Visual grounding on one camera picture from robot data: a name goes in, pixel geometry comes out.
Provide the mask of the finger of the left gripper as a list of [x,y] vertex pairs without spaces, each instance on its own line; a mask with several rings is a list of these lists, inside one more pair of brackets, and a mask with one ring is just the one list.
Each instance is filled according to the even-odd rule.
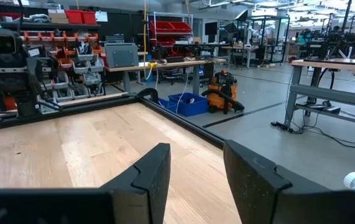
[[28,116],[34,116],[39,114],[39,103],[38,103],[38,98],[37,95],[35,94],[29,94],[28,95],[28,109],[27,109],[27,115]]
[[28,95],[27,94],[20,94],[17,95],[17,113],[19,116],[27,116],[28,109]]

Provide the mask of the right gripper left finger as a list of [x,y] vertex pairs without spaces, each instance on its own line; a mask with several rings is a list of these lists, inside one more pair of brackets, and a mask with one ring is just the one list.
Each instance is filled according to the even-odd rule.
[[0,189],[0,224],[162,224],[170,167],[159,143],[98,188]]

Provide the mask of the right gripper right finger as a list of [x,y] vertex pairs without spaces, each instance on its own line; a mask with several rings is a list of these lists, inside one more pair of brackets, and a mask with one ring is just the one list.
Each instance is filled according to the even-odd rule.
[[232,140],[223,157],[242,224],[355,224],[355,190],[330,190]]

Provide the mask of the shelf of small parts bins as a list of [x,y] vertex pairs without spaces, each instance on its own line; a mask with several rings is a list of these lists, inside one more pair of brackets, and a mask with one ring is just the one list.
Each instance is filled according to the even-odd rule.
[[56,103],[104,96],[99,25],[23,23],[20,37],[42,61],[44,97]]

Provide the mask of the black power strip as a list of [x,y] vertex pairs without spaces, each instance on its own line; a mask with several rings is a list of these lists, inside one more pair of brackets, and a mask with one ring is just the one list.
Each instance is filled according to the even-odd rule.
[[293,133],[294,130],[292,128],[290,128],[289,126],[283,124],[283,123],[280,123],[278,121],[274,121],[274,122],[271,122],[270,125],[274,128],[278,128],[278,129],[281,129],[282,131],[286,131],[288,133]]

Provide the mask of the cardboard box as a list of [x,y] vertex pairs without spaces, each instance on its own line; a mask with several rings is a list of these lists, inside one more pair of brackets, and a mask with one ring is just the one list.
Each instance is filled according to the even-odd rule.
[[54,23],[54,24],[68,24],[69,23],[67,15],[65,13],[50,12],[48,14],[48,16],[51,20],[51,23]]

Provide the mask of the red storage bin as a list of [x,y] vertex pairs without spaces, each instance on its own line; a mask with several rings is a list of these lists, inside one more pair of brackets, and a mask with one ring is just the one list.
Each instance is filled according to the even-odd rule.
[[83,23],[81,11],[69,9],[69,10],[65,11],[65,14],[66,14],[68,22],[70,24],[82,24]]
[[81,12],[82,22],[88,25],[96,25],[96,14],[93,11],[82,11]]

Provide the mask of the grey equipment case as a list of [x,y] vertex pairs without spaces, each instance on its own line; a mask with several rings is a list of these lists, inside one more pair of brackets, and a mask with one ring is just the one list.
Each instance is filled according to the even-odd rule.
[[134,67],[139,65],[137,45],[135,43],[105,43],[108,67]]

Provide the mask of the grey-legged workbench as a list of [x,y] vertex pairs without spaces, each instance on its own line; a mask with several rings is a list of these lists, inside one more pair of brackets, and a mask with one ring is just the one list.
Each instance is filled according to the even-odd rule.
[[316,113],[317,110],[308,106],[300,106],[296,104],[297,96],[303,95],[314,100],[321,98],[337,103],[355,106],[355,93],[340,90],[330,90],[329,88],[319,87],[319,75],[313,75],[311,85],[301,85],[300,78],[302,68],[313,67],[315,70],[322,68],[332,68],[338,70],[355,71],[355,59],[334,58],[330,60],[294,60],[292,61],[293,73],[288,92],[287,107],[285,109],[284,125],[290,127],[293,114],[296,110],[305,110]]

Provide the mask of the blue storage bin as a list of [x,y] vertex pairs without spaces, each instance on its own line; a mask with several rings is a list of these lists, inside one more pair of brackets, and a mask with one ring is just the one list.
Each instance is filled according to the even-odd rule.
[[192,93],[169,95],[168,99],[176,104],[177,113],[186,117],[206,113],[209,107],[207,98]]
[[162,98],[159,98],[159,105],[172,113],[177,112],[177,104]]

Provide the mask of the orange shop vacuum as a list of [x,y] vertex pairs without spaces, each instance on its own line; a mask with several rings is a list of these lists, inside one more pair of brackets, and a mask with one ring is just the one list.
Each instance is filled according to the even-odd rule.
[[208,89],[201,95],[207,98],[210,113],[222,110],[224,114],[228,114],[230,109],[234,112],[245,109],[237,100],[237,80],[227,70],[215,73],[210,79]]

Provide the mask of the wooden workbench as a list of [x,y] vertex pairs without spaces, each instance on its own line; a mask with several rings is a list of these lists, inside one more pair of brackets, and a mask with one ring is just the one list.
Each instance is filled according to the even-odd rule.
[[[165,69],[165,68],[177,68],[177,67],[193,67],[193,80],[192,80],[192,93],[194,95],[199,95],[200,90],[200,73],[199,68],[200,65],[204,65],[207,63],[211,64],[221,64],[225,63],[226,59],[224,58],[211,58],[210,60],[186,60],[184,62],[175,62],[175,63],[167,63],[167,64],[157,64],[156,68]],[[104,67],[104,70],[107,72],[123,72],[122,76],[124,91],[131,92],[131,85],[128,72],[137,72],[137,71],[146,71],[150,68],[149,62],[139,63],[138,66],[133,67],[114,67],[108,68]]]

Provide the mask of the background robot cell frame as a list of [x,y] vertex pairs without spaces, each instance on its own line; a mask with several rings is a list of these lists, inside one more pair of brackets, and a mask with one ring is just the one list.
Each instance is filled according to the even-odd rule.
[[250,54],[255,55],[251,62],[257,66],[283,63],[287,53],[289,16],[250,16],[246,24]]

